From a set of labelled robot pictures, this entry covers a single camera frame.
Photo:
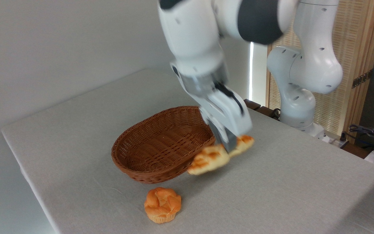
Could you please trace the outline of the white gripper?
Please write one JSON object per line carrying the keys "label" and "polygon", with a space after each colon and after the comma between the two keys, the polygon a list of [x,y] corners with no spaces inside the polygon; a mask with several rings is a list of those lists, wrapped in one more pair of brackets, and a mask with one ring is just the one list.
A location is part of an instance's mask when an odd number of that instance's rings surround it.
{"label": "white gripper", "polygon": [[215,145],[223,144],[228,153],[236,148],[237,136],[252,129],[244,101],[224,84],[216,84],[201,94],[194,94],[192,89],[187,93],[199,104],[202,118],[215,137]]}

